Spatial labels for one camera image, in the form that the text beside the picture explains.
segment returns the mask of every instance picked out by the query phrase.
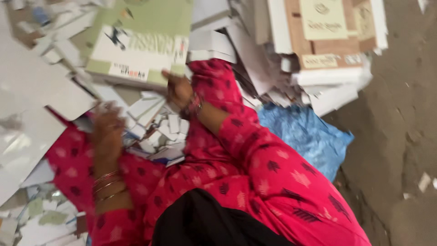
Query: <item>woman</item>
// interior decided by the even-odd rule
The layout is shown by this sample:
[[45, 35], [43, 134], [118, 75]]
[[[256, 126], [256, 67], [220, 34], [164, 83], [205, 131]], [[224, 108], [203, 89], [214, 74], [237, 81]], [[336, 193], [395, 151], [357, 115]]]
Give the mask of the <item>woman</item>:
[[170, 99], [191, 116], [185, 163], [166, 169], [122, 151], [111, 105], [97, 110], [92, 141], [68, 127], [47, 153], [54, 183], [87, 213], [94, 245], [147, 245], [160, 215], [194, 188], [296, 245], [370, 245], [335, 187], [243, 105], [229, 64], [190, 68], [191, 84], [163, 72]]

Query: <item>green book cover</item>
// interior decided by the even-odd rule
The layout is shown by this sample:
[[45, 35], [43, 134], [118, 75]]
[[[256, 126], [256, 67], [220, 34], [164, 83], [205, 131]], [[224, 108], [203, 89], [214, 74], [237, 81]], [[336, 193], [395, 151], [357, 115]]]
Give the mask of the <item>green book cover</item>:
[[115, 0], [88, 30], [86, 70], [117, 83], [167, 86], [161, 70], [183, 75], [193, 0]]

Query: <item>concrete floor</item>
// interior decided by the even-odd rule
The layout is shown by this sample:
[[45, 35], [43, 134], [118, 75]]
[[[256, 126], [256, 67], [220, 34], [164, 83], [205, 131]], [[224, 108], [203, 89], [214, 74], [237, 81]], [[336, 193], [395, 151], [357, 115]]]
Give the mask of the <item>concrete floor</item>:
[[[385, 0], [389, 49], [360, 98], [324, 119], [356, 139], [336, 185], [373, 246], [437, 245], [437, 1]], [[412, 198], [405, 200], [404, 193]]]

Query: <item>hand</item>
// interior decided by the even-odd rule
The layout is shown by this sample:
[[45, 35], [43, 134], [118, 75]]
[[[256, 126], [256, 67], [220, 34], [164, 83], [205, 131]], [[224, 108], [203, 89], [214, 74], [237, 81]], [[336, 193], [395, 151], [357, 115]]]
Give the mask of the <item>hand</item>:
[[101, 106], [97, 104], [94, 118], [92, 143], [94, 145], [94, 167], [99, 174], [117, 170], [117, 160], [121, 155], [121, 134], [125, 128], [125, 120], [118, 117], [121, 108], [114, 102]]
[[184, 109], [193, 96], [193, 88], [187, 77], [178, 77], [163, 70], [162, 75], [168, 79], [168, 95], [179, 108]]

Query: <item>bangle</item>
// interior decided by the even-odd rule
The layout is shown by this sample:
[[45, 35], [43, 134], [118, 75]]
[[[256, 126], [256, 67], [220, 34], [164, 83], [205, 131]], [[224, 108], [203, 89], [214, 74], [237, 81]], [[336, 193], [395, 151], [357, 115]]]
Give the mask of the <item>bangle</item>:
[[97, 189], [96, 191], [94, 191], [94, 196], [97, 194], [97, 192], [101, 191], [102, 189], [104, 189], [104, 188], [110, 186], [110, 185], [113, 184], [113, 183], [120, 182], [120, 181], [121, 181], [121, 178], [116, 179], [116, 180], [110, 182], [109, 184], [106, 184], [105, 186], [103, 186], [103, 187]]
[[186, 114], [195, 114], [198, 115], [200, 110], [202, 109], [203, 105], [203, 97], [197, 95], [195, 92], [193, 96], [190, 99], [190, 102], [185, 107], [185, 113]]
[[107, 179], [109, 179], [109, 178], [111, 178], [111, 177], [113, 177], [115, 175], [118, 175], [118, 171], [114, 171], [114, 172], [110, 172], [108, 174], [104, 174], [103, 176], [98, 178], [96, 181], [94, 181], [93, 189], [95, 189], [96, 186], [98, 184], [100, 184], [101, 182], [103, 182], [103, 181], [105, 181], [105, 180], [107, 180]]
[[117, 196], [117, 195], [119, 195], [119, 194], [121, 194], [121, 193], [123, 193], [123, 192], [125, 192], [125, 191], [127, 191], [127, 190], [128, 190], [128, 188], [124, 188], [124, 189], [120, 190], [119, 192], [115, 193], [114, 195], [110, 195], [110, 196], [108, 196], [108, 197], [105, 197], [105, 198], [102, 198], [102, 199], [96, 201], [96, 203], [99, 203], [99, 202], [101, 202], [101, 201], [104, 201], [104, 200], [107, 200], [107, 199], [109, 199], [109, 198], [115, 197], [115, 196]]

